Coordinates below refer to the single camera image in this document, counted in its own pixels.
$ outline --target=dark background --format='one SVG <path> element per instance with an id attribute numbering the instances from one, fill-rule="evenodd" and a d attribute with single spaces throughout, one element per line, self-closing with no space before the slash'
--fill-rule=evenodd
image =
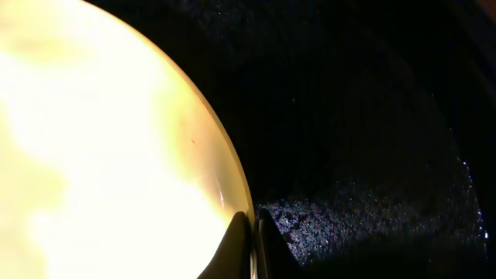
<path id="1" fill-rule="evenodd" d="M 331 198 L 352 177 L 435 214 L 465 160 L 493 231 L 496 44 L 469 1 L 90 2 L 200 88 L 254 202 Z"/>

